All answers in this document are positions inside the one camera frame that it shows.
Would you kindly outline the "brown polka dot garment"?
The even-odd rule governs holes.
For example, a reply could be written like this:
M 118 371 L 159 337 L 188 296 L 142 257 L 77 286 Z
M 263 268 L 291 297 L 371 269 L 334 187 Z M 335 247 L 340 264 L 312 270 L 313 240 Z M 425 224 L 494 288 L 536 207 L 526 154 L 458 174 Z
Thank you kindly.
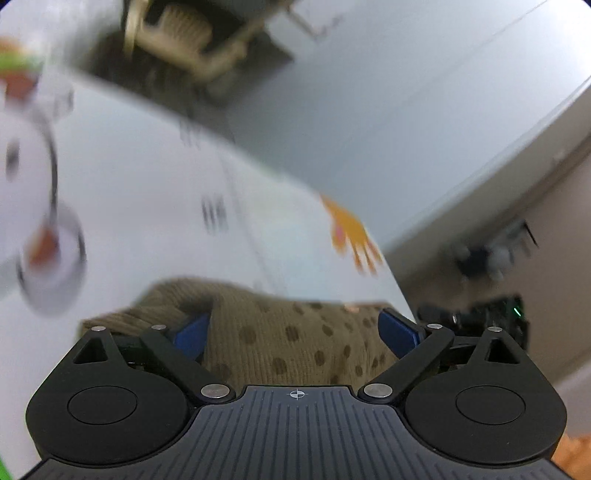
M 233 284 L 177 278 L 150 287 L 130 306 L 84 319 L 79 332 L 104 326 L 138 336 L 152 325 L 209 321 L 201 364 L 242 391 L 246 385 L 349 385 L 359 389 L 394 365 L 378 318 L 387 305 L 297 301 Z

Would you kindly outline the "orange fabric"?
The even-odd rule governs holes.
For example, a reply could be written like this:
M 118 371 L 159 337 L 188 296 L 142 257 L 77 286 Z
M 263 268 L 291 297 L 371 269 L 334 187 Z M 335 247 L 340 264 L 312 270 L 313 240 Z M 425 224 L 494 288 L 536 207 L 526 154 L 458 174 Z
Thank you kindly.
M 591 480 L 591 437 L 564 434 L 552 461 L 575 480 Z

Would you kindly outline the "grey black plush toys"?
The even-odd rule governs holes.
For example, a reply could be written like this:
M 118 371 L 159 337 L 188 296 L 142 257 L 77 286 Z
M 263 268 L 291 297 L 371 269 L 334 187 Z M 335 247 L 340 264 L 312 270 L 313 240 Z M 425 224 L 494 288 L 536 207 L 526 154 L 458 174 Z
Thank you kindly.
M 539 247 L 528 222 L 518 218 L 504 226 L 484 244 L 456 244 L 451 253 L 454 265 L 463 279 L 488 277 L 499 282 L 515 265 L 517 248 L 522 248 L 526 255 L 530 255 L 531 245 Z

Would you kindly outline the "beige mesh office chair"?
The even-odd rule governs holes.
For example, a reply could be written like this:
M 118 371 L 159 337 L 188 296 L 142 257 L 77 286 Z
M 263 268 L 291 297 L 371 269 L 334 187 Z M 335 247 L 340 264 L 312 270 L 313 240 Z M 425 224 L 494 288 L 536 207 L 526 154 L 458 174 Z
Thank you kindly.
M 147 53 L 207 85 L 249 55 L 266 23 L 290 1 L 141 1 L 124 3 L 122 53 Z

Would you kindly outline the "white cartoon play mat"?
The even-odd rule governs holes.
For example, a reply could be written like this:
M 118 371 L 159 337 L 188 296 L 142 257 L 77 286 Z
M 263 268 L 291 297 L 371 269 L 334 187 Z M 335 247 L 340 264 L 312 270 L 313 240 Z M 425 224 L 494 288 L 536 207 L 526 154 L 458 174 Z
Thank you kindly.
M 408 304 L 365 225 L 211 131 L 1 42 L 1 460 L 39 455 L 36 388 L 82 320 L 177 278 Z

